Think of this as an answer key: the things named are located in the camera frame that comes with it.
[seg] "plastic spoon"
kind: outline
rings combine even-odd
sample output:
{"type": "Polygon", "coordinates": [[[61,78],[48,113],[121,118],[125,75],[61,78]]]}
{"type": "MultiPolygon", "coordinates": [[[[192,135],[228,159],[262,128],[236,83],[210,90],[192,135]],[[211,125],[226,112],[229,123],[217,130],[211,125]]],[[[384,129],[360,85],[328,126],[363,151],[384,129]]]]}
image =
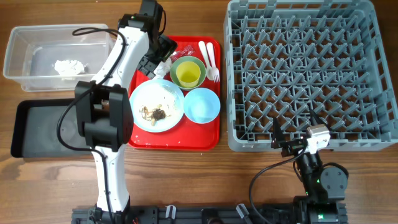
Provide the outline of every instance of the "plastic spoon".
{"type": "Polygon", "coordinates": [[[210,61],[211,61],[211,76],[214,79],[214,82],[219,82],[220,81],[220,71],[218,70],[217,66],[216,66],[216,60],[215,60],[215,56],[214,56],[214,48],[213,48],[213,44],[212,43],[207,43],[206,44],[207,47],[207,52],[209,53],[210,56],[210,61]]]}
{"type": "Polygon", "coordinates": [[[211,66],[209,63],[209,58],[207,56],[207,50],[206,50],[206,45],[203,41],[199,42],[199,49],[201,52],[201,55],[203,56],[203,59],[205,59],[205,63],[206,63],[206,77],[213,81],[213,76],[211,76],[211,66]]]}

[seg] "black tray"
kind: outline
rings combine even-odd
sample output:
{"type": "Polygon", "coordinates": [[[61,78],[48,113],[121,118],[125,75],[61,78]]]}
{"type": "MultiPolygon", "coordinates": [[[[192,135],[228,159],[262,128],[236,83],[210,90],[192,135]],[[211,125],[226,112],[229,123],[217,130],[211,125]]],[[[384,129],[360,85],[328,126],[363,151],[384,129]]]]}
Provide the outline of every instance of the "black tray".
{"type": "MultiPolygon", "coordinates": [[[[12,136],[11,155],[22,158],[90,154],[90,152],[78,152],[65,148],[57,139],[55,130],[58,119],[72,100],[26,100],[19,103],[12,136]]],[[[72,146],[88,147],[85,139],[77,131],[75,107],[63,120],[61,136],[72,146]]]]}

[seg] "blue bowl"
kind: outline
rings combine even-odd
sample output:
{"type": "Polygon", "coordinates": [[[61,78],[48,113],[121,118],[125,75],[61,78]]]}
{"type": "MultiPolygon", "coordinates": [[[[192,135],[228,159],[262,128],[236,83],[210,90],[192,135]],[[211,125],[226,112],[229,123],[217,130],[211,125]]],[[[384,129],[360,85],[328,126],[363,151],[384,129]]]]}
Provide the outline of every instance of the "blue bowl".
{"type": "Polygon", "coordinates": [[[207,88],[191,90],[184,99],[185,115],[198,124],[206,124],[216,119],[220,108],[220,99],[207,88]]]}

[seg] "green bowl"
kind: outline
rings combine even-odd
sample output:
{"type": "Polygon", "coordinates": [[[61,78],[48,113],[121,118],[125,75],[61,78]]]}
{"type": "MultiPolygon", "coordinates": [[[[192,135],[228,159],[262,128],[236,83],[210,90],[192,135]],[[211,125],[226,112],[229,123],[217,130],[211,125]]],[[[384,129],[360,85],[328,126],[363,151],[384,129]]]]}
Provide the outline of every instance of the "green bowl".
{"type": "Polygon", "coordinates": [[[206,79],[206,67],[205,64],[203,64],[203,62],[196,57],[192,57],[192,56],[184,56],[181,57],[179,59],[177,59],[173,64],[172,67],[170,69],[170,78],[172,79],[172,81],[174,82],[174,84],[176,84],[178,87],[180,87],[180,89],[182,90],[193,90],[194,88],[198,88],[206,79]],[[195,87],[192,88],[185,88],[182,87],[178,78],[177,78],[177,67],[182,63],[182,62],[193,62],[195,64],[197,64],[200,68],[200,77],[199,77],[199,81],[198,84],[195,87]]]}

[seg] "drying rack grid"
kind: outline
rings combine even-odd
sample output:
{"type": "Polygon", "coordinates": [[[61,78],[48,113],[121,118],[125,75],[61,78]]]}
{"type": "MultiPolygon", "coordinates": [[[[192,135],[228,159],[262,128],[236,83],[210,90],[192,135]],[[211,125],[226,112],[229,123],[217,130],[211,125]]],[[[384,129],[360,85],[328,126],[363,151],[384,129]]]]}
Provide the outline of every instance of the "drying rack grid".
{"type": "Polygon", "coordinates": [[[376,151],[398,141],[369,1],[231,1],[224,34],[232,150],[272,150],[273,117],[286,138],[303,136],[309,108],[331,127],[330,149],[376,151]]]}

